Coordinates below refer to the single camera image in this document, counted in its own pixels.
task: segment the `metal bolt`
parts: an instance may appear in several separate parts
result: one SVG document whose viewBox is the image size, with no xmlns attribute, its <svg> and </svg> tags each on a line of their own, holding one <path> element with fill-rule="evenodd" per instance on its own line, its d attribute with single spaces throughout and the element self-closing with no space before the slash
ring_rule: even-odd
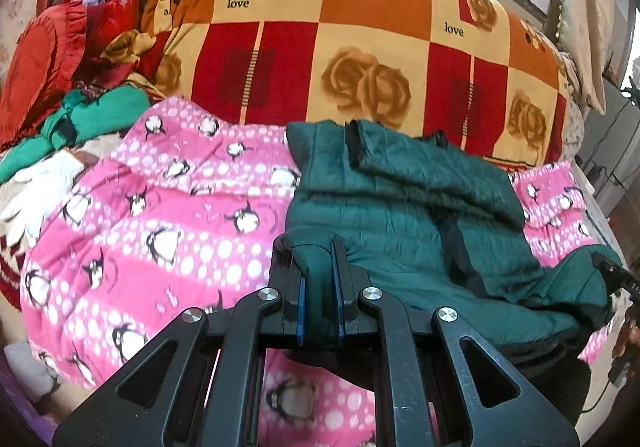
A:
<svg viewBox="0 0 640 447">
<path fill-rule="evenodd" d="M 275 288 L 262 288 L 258 292 L 258 297 L 263 301 L 273 301 L 278 296 L 278 290 Z"/>
<path fill-rule="evenodd" d="M 458 312 L 453 308 L 440 308 L 438 310 L 438 317 L 445 322 L 453 322 L 458 318 Z"/>
<path fill-rule="evenodd" d="M 182 320 L 188 322 L 189 324 L 193 324 L 194 322 L 198 322 L 202 319 L 202 311 L 197 308 L 189 308 L 182 312 Z"/>
<path fill-rule="evenodd" d="M 382 297 L 382 290 L 375 286 L 369 286 L 362 290 L 362 296 L 370 301 L 376 301 Z"/>
</svg>

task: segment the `checkered bedding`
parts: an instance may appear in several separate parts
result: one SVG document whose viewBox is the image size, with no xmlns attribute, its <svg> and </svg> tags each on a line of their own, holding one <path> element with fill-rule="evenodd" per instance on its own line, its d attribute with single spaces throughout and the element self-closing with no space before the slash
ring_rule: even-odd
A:
<svg viewBox="0 0 640 447">
<path fill-rule="evenodd" d="M 559 159 L 556 50 L 496 0 L 148 0 L 162 91 L 233 123 L 443 129 L 508 169 Z"/>
</svg>

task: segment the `dark green garment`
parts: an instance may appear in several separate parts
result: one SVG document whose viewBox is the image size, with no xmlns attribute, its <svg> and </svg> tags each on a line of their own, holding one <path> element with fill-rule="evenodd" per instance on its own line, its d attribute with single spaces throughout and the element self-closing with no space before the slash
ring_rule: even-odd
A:
<svg viewBox="0 0 640 447">
<path fill-rule="evenodd" d="M 333 330 L 335 234 L 375 286 L 418 309 L 452 306 L 498 347 L 553 348 L 610 319 L 590 253 L 619 263 L 615 252 L 581 247 L 541 267 L 508 176 L 484 160 L 366 121 L 291 123 L 287 140 L 302 178 L 283 239 L 307 276 L 307 327 L 318 343 Z"/>
<path fill-rule="evenodd" d="M 69 91 L 40 134 L 21 141 L 0 161 L 0 184 L 56 150 L 131 127 L 148 108 L 146 93 L 132 86 L 115 88 L 89 104 L 79 90 Z"/>
</svg>

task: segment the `green quilted jacket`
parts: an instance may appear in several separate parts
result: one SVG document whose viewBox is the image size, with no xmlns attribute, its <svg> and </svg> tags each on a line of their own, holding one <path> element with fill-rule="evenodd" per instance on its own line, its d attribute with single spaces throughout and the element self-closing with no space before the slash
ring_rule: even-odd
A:
<svg viewBox="0 0 640 447">
<path fill-rule="evenodd" d="M 366 121 L 291 123 L 287 140 L 302 177 L 283 240 L 307 278 L 306 325 L 318 345 L 334 329 L 335 234 L 375 286 L 418 309 L 455 308 L 508 358 L 561 357 L 609 321 L 590 253 L 618 263 L 616 253 L 581 247 L 541 267 L 502 170 Z"/>
</svg>

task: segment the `pink blanket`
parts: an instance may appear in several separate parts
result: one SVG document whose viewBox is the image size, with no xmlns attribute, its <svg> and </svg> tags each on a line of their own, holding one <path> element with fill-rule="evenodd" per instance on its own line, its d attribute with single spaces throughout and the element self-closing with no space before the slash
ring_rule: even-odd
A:
<svg viewBox="0 0 640 447">
<path fill-rule="evenodd" d="M 570 169 L 569 162 L 558 162 L 510 173 L 524 211 L 524 235 L 543 267 L 554 267 L 578 247 L 597 243 L 584 224 L 584 198 Z M 613 321 L 594 332 L 579 358 L 593 364 L 612 326 Z"/>
<path fill-rule="evenodd" d="M 266 286 L 299 178 L 282 127 L 230 125 L 180 98 L 151 107 L 27 257 L 34 354 L 97 387 L 183 309 L 229 308 Z M 263 398 L 262 445 L 356 447 L 375 429 L 372 394 L 280 351 Z"/>
</svg>

